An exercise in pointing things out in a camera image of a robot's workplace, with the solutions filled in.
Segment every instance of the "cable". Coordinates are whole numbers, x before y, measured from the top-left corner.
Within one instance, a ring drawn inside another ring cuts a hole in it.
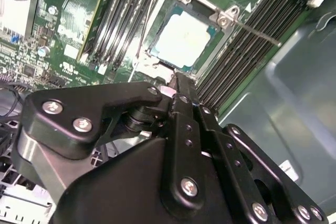
[[[153,3],[154,3],[154,0],[151,0],[150,4],[149,4],[149,7],[148,7],[145,23],[144,23],[144,25],[142,27],[142,32],[141,32],[139,47],[138,47],[137,53],[135,55],[135,59],[137,60],[137,62],[136,62],[136,64],[133,67],[133,70],[132,70],[132,73],[131,73],[131,75],[130,75],[130,77],[128,79],[128,82],[131,82],[131,80],[132,80],[132,78],[133,78],[133,76],[135,74],[135,71],[136,71],[136,69],[138,68],[138,65],[139,65],[139,57],[140,57],[141,46],[142,46],[143,40],[145,39],[144,37],[145,37],[146,30],[147,30],[148,20],[149,20],[149,18],[151,16],[151,10],[152,10]]]
[[[9,116],[15,110],[17,104],[21,100],[21,97],[19,95],[19,92],[15,89],[14,86],[8,85],[6,83],[0,83],[0,88],[7,89],[7,90],[11,91],[13,93],[13,95],[14,95],[14,98],[15,98],[15,101],[12,104],[11,108],[9,109],[9,111],[6,114],[4,114],[4,115],[0,115],[0,119],[1,119],[1,118],[5,118],[5,117]]]

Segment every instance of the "white connector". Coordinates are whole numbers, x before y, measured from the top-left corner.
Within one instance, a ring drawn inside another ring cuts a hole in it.
[[[307,5],[312,7],[312,8],[318,8],[321,6],[324,0],[309,0],[307,2]]]

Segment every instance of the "robotic arm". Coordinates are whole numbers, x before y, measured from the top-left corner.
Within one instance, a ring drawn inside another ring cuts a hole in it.
[[[50,223],[328,223],[238,126],[221,128],[190,79],[172,98],[146,82],[38,91],[13,146],[17,170],[45,187]],[[152,138],[92,169],[97,146]]]

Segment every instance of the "capacitor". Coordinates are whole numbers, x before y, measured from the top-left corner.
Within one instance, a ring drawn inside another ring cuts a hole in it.
[[[57,15],[58,14],[58,9],[54,5],[50,5],[48,8],[48,13],[51,15]]]
[[[50,48],[47,47],[47,46],[43,46],[43,47],[40,47],[38,50],[37,50],[37,54],[40,56],[40,57],[46,57],[50,54]]]

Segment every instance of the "chip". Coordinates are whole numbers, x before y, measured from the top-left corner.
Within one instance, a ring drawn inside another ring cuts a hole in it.
[[[35,74],[35,68],[30,65],[25,65],[23,67],[23,74],[25,74],[28,77],[33,77]]]
[[[39,47],[43,47],[43,46],[45,46],[47,44],[47,41],[45,40],[45,39],[43,39],[43,38],[39,38],[38,39],[38,46]]]
[[[52,37],[54,35],[54,30],[48,29],[47,37]]]

